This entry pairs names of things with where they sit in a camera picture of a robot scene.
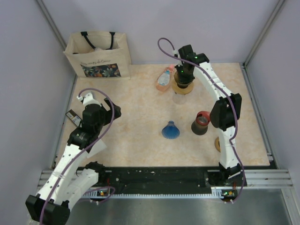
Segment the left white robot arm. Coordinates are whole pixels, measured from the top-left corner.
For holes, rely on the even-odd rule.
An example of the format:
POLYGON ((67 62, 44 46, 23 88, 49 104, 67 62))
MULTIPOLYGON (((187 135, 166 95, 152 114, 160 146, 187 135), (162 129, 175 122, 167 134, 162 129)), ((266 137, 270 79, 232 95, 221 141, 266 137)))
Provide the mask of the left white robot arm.
POLYGON ((106 149, 102 141, 115 119, 121 116, 120 107, 106 96, 104 101, 110 107, 105 109, 87 88, 87 94, 79 94, 77 99, 84 105, 80 125, 70 134, 59 163, 52 171, 43 187, 29 195, 25 205, 31 219, 41 225, 64 225, 70 212, 81 197, 93 186, 106 182, 106 174, 96 165, 84 168, 75 180, 81 162, 106 149))

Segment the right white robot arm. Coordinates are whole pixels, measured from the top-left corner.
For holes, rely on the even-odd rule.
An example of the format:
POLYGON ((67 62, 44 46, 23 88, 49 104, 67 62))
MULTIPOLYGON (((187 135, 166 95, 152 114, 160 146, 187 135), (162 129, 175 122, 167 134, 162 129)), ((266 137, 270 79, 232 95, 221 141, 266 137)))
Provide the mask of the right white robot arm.
POLYGON ((231 185, 243 172, 235 144, 242 97, 222 83, 204 53, 196 54, 191 45, 186 45, 174 55, 179 57, 180 62, 175 67, 173 90, 177 94, 186 95, 193 90, 194 79, 199 79, 215 100, 208 122, 218 129, 221 152, 218 178, 223 185, 231 185))

